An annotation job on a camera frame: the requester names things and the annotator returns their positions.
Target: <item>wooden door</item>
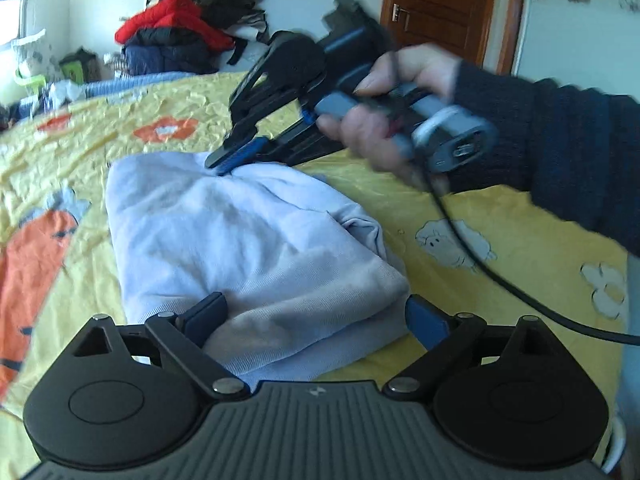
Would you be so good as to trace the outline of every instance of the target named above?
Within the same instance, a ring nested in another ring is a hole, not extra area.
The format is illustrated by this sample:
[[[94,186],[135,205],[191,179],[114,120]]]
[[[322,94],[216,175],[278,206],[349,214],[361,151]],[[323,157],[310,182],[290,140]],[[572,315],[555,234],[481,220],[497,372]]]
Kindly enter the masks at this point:
[[[382,23],[402,46],[437,43],[482,65],[494,0],[384,0]]]

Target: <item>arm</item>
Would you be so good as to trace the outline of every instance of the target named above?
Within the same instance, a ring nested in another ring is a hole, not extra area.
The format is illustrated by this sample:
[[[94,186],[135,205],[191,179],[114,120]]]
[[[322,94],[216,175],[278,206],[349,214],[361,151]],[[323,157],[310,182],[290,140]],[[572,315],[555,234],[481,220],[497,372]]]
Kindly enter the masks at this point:
[[[494,150],[451,173],[454,192],[507,184],[640,254],[640,105],[460,66],[454,100],[499,130]]]

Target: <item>window frame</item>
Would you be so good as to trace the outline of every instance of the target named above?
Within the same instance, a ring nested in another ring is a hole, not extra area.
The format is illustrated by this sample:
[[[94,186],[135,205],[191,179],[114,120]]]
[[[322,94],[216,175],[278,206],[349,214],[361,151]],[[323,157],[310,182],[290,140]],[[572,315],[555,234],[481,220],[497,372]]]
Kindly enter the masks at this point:
[[[0,52],[11,49],[11,42],[14,40],[21,40],[26,35],[26,16],[27,16],[27,0],[20,0],[20,16],[18,17],[18,35],[6,43],[0,44]]]

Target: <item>yellow bedsheet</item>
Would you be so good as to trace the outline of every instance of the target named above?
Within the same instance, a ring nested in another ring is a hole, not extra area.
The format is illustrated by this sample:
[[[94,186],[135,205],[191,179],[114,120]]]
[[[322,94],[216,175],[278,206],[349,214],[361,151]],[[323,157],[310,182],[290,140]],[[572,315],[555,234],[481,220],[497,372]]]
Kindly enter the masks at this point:
[[[20,416],[56,355],[95,312],[124,322],[103,197],[110,162],[131,153],[217,147],[230,125],[226,103],[239,77],[188,78],[80,102],[68,114],[37,118],[0,137],[0,478],[17,478],[36,461]],[[297,116],[287,107],[260,130],[277,134]],[[450,313],[477,312],[492,323],[530,314],[473,269],[426,194],[345,153],[302,169],[324,174],[380,221],[415,293]],[[498,272],[565,315],[623,328],[626,254],[615,243],[560,222],[531,206],[526,194],[505,188],[448,202]],[[612,405],[621,348],[552,329]],[[407,336],[323,378],[381,383],[422,352]]]

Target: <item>black ribbed sweater sleeve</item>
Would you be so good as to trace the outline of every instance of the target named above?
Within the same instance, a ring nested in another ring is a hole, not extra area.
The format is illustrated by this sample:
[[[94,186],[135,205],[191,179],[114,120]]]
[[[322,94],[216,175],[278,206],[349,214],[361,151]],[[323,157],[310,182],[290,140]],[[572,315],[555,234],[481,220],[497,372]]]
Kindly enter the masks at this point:
[[[496,76],[463,63],[456,104],[491,121],[496,146],[451,189],[506,184],[640,255],[640,105],[628,96]]]

